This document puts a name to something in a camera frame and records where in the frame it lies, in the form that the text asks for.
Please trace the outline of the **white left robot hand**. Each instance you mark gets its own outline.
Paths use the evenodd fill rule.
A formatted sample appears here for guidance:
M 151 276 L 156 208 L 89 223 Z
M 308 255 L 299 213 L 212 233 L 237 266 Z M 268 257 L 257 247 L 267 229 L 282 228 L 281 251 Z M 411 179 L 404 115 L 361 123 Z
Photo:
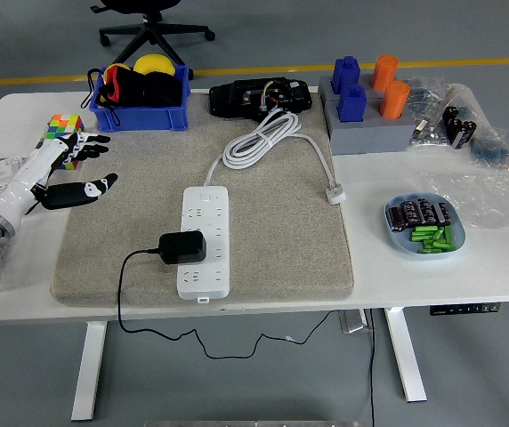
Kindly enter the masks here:
M 109 141 L 110 137 L 97 133 L 71 133 L 41 142 L 0 192 L 0 238 L 15 235 L 36 204 L 49 210 L 61 209 L 92 203 L 104 194 L 117 179 L 116 174 L 87 183 L 49 187 L 47 182 L 64 163 L 106 153 Z

